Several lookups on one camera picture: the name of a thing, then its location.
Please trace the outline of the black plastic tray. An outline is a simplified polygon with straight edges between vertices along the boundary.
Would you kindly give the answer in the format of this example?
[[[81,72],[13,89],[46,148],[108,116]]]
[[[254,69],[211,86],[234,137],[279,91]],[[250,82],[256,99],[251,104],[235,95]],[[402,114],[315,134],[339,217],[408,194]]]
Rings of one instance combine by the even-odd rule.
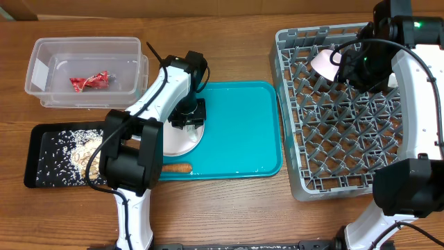
[[[103,122],[39,124],[31,131],[24,185],[28,188],[62,188],[84,186],[85,165],[74,155],[88,142],[100,144]]]

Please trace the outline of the orange carrot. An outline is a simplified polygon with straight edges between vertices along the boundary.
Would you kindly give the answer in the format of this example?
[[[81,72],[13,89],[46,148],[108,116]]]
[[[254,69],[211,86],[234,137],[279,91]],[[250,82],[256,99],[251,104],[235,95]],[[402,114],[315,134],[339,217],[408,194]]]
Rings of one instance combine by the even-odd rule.
[[[191,173],[192,166],[189,163],[176,163],[170,165],[163,165],[162,172],[166,173]]]

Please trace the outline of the clear plastic film scrap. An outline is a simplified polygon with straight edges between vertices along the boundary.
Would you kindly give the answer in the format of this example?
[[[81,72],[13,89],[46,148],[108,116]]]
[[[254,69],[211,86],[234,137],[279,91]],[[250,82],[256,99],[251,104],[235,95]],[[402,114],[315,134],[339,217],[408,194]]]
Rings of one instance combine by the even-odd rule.
[[[195,125],[186,125],[185,131],[189,141],[198,142],[203,135],[204,126],[196,127]]]

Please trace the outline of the pink bowl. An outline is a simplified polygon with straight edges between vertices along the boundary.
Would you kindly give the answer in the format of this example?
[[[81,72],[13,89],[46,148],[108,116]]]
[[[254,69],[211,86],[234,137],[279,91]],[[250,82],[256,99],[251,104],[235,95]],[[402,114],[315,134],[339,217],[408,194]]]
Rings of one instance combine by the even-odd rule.
[[[315,56],[310,62],[312,69],[329,81],[334,81],[339,70],[339,66],[333,65],[330,62],[332,52],[333,50],[324,49],[320,51],[318,55]]]

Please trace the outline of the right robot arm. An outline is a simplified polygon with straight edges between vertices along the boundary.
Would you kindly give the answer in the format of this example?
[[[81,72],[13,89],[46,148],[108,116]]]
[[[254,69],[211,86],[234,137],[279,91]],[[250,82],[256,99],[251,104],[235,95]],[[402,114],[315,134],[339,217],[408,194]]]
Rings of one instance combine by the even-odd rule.
[[[391,236],[443,210],[443,19],[413,15],[409,1],[383,0],[341,54],[335,79],[379,92],[394,75],[400,93],[398,159],[375,172],[373,200],[336,241],[339,249],[392,249]]]

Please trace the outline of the red snack wrapper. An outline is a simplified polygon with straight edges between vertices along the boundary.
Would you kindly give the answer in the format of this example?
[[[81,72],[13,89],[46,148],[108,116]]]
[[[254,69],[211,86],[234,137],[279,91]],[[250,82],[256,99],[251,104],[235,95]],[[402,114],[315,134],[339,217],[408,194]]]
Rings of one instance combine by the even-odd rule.
[[[89,78],[70,78],[69,80],[76,92],[83,92],[87,88],[106,89],[116,80],[116,77],[108,71],[103,71]]]

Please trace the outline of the white round bowl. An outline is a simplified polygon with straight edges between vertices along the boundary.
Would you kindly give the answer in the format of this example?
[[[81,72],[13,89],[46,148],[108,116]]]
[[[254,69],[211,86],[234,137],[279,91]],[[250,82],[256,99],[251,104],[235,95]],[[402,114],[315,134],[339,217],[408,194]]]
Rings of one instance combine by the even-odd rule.
[[[392,73],[388,78],[388,87],[389,88],[397,88],[398,87],[398,81],[397,81],[394,73]]]

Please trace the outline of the pink plate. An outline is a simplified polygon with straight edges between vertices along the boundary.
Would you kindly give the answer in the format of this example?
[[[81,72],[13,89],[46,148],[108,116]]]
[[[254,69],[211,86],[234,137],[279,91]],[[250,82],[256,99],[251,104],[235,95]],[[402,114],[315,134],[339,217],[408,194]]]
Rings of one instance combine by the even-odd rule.
[[[201,139],[198,142],[191,142],[185,129],[174,128],[170,122],[166,122],[163,126],[163,155],[171,157],[184,155],[193,150]]]

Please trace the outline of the rice and peanut scraps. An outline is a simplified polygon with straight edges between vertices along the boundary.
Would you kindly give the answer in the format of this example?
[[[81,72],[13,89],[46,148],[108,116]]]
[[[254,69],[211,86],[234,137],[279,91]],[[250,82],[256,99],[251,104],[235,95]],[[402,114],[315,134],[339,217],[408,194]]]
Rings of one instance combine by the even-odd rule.
[[[86,185],[87,163],[102,139],[103,131],[100,129],[44,133],[37,162],[36,186]]]

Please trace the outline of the teal serving tray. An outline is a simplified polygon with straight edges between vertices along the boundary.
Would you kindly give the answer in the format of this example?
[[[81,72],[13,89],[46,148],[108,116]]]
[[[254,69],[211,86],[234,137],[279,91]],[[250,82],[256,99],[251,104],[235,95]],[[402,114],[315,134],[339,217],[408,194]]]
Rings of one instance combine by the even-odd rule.
[[[266,81],[209,83],[201,141],[189,153],[165,156],[166,164],[189,163],[189,173],[164,172],[161,181],[269,177],[283,163],[277,96]]]

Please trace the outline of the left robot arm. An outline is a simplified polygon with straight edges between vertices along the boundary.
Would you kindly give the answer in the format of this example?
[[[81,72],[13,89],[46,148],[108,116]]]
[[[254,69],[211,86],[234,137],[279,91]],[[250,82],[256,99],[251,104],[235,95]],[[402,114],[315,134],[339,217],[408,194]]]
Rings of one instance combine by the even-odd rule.
[[[208,68],[203,54],[188,51],[184,58],[167,56],[154,84],[125,111],[111,110],[103,131],[99,172],[114,192],[119,238],[114,249],[152,249],[149,202],[163,166],[164,123],[198,130],[206,119]]]

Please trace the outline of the grey dishwasher rack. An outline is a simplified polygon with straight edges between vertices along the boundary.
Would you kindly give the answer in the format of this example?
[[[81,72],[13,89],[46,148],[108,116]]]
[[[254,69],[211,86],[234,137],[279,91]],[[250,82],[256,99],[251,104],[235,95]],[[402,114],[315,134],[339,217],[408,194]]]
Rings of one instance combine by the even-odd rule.
[[[293,197],[315,201],[372,191],[377,169],[394,163],[402,142],[397,89],[360,93],[319,76],[311,62],[352,42],[363,24],[282,29],[269,55],[284,127]]]

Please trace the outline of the clear plastic bin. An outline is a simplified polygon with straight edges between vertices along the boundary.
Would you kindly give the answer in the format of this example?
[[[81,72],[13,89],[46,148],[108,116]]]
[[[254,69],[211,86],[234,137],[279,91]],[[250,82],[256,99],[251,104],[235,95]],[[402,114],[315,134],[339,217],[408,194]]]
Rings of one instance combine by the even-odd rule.
[[[99,73],[107,87],[75,90],[72,80]],[[147,85],[148,58],[136,37],[48,37],[35,42],[24,90],[47,108],[125,109]]]

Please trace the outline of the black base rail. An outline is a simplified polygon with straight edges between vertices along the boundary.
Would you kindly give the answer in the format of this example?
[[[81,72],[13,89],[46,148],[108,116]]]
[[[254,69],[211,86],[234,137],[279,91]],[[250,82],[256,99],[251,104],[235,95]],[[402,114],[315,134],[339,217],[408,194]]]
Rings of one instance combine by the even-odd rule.
[[[150,250],[334,250],[343,249],[334,240],[303,240],[296,244],[234,244],[234,245],[198,245],[158,244],[149,247]]]

